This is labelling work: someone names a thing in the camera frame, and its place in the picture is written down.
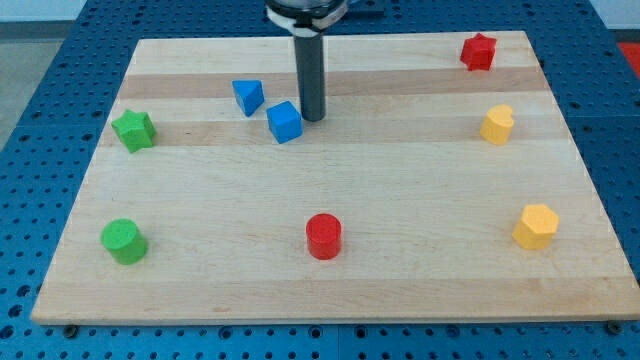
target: green cylinder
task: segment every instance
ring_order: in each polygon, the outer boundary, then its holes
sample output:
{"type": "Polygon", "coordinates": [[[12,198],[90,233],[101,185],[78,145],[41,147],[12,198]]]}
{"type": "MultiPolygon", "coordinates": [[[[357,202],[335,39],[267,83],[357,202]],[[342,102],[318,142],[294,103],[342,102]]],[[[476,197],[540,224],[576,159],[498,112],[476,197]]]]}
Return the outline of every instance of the green cylinder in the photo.
{"type": "Polygon", "coordinates": [[[110,222],[102,230],[102,245],[122,265],[131,265],[147,253],[147,241],[140,234],[138,226],[129,219],[110,222]]]}

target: yellow heart block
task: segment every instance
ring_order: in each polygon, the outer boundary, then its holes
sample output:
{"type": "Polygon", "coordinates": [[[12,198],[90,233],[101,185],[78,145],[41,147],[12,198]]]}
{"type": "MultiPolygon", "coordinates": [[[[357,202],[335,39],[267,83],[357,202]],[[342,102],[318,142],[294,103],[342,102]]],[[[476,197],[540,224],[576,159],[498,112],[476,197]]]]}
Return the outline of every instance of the yellow heart block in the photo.
{"type": "Polygon", "coordinates": [[[544,249],[558,231],[560,217],[547,205],[527,205],[513,230],[513,238],[527,250],[544,249]]]}
{"type": "Polygon", "coordinates": [[[512,114],[513,109],[509,105],[492,107],[482,122],[480,135],[494,145],[506,144],[514,124],[512,114]]]}

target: blue cube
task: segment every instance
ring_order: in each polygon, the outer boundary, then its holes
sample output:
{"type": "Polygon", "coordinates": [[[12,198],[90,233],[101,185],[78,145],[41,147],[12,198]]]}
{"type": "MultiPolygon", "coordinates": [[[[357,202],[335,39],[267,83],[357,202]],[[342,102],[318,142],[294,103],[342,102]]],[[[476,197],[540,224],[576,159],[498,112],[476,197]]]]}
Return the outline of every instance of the blue cube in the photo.
{"type": "Polygon", "coordinates": [[[247,117],[253,115],[264,102],[262,82],[260,80],[234,80],[231,85],[233,85],[236,102],[242,112],[247,117]]]}
{"type": "Polygon", "coordinates": [[[290,101],[267,109],[269,130],[282,144],[302,135],[302,117],[290,101]]]}

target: wood grain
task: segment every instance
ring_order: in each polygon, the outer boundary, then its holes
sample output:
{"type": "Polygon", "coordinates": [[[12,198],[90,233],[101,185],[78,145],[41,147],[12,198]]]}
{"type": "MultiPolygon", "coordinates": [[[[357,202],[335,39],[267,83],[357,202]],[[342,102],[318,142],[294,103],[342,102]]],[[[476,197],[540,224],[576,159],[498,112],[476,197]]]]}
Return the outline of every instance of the wood grain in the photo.
{"type": "Polygon", "coordinates": [[[526,36],[491,33],[494,69],[469,73],[457,56],[472,35],[327,37],[328,117],[284,145],[265,108],[297,104],[290,39],[141,41],[108,121],[148,111],[156,146],[131,155],[105,128],[32,318],[640,317],[638,284],[526,36]],[[267,104],[247,119],[229,82],[249,77],[265,80],[267,104]],[[496,147],[478,132],[501,103],[516,125],[496,147]],[[547,249],[523,250],[511,231],[524,205],[541,202],[559,231],[547,249]],[[306,250],[304,226],[319,212],[344,227],[343,251],[325,262],[306,250]],[[150,242],[134,266],[100,246],[120,217],[150,242]]]}

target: red cylinder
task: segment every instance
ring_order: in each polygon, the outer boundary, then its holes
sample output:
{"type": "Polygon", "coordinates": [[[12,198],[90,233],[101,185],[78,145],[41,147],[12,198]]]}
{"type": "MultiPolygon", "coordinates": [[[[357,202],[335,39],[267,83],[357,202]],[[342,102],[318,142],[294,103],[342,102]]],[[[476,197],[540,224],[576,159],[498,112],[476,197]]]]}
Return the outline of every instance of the red cylinder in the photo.
{"type": "Polygon", "coordinates": [[[334,258],[342,248],[342,225],[331,214],[318,214],[307,222],[309,253],[318,260],[334,258]]]}

